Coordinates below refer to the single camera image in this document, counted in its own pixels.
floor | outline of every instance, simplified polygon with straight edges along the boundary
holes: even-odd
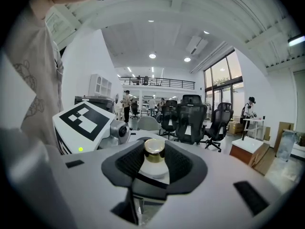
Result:
[[[130,119],[129,126],[134,130],[137,130],[138,119]],[[222,149],[222,155],[229,155],[232,147],[232,141],[241,138],[241,135],[227,136],[220,141]],[[205,148],[206,144],[200,143],[200,147]],[[208,147],[211,151],[217,151],[213,146]],[[303,171],[305,169],[305,162],[290,157],[288,162],[285,162],[279,158],[275,158],[271,164],[265,178],[268,179],[282,194],[294,188],[301,179]],[[144,205],[144,213],[141,214],[138,211],[139,225],[145,225],[148,223],[150,218],[159,210],[161,205]]]

balcony railing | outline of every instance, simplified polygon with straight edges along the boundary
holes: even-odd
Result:
[[[195,89],[195,82],[149,77],[120,77],[122,85],[165,86],[185,89]]]

